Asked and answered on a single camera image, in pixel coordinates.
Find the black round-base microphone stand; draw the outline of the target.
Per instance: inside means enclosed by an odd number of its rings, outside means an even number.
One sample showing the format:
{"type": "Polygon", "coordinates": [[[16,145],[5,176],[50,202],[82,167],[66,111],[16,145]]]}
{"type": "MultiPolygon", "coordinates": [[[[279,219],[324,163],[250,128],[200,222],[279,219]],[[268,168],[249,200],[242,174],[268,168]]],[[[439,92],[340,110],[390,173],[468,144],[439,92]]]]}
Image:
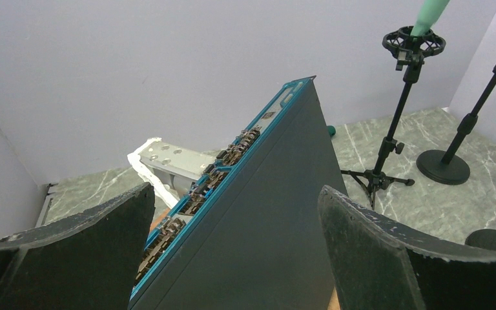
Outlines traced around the black round-base microphone stand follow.
{"type": "Polygon", "coordinates": [[[496,229],[479,229],[465,239],[465,245],[496,251],[496,229]]]}

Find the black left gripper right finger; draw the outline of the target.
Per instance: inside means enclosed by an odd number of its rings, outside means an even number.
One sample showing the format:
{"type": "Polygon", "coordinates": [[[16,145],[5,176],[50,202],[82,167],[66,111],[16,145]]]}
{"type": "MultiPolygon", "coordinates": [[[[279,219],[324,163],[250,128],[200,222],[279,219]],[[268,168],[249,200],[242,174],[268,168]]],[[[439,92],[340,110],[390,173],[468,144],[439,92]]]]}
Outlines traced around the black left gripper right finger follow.
{"type": "Polygon", "coordinates": [[[496,251],[423,233],[329,186],[318,211],[342,309],[496,309],[496,251]]]}

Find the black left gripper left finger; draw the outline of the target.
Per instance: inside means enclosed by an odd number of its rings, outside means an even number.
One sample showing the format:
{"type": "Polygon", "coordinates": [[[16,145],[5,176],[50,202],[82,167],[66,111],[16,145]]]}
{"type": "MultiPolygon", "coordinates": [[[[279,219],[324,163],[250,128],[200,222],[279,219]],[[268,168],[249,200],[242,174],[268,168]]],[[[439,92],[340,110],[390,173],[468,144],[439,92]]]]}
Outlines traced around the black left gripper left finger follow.
{"type": "Polygon", "coordinates": [[[0,239],[0,309],[126,309],[154,216],[149,183],[0,239]]]}

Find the black tripod microphone stand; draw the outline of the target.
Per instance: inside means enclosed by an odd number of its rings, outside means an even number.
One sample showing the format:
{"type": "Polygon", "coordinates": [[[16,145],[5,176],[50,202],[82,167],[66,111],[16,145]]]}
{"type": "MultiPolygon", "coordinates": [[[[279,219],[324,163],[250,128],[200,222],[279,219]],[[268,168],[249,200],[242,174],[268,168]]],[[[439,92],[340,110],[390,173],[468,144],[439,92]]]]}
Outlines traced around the black tripod microphone stand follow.
{"type": "Polygon", "coordinates": [[[419,81],[422,66],[427,57],[441,54],[446,46],[446,41],[432,31],[428,26],[404,26],[383,37],[382,46],[396,59],[396,71],[404,70],[404,87],[389,126],[384,136],[378,157],[372,169],[363,172],[342,170],[342,174],[350,175],[364,190],[371,209],[375,208],[377,192],[386,190],[392,183],[402,183],[406,186],[415,184],[413,179],[402,179],[386,175],[383,171],[388,156],[394,152],[401,154],[404,144],[394,138],[401,115],[408,100],[412,86],[419,81]]]}

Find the green microphone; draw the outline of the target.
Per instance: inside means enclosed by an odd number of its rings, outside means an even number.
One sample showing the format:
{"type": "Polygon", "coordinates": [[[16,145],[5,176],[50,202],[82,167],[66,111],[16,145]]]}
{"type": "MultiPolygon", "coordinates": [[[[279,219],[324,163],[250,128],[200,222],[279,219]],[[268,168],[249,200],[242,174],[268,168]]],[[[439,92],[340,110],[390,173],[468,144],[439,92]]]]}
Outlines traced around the green microphone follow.
{"type": "Polygon", "coordinates": [[[425,0],[409,36],[425,35],[439,20],[449,2],[450,0],[425,0]]]}

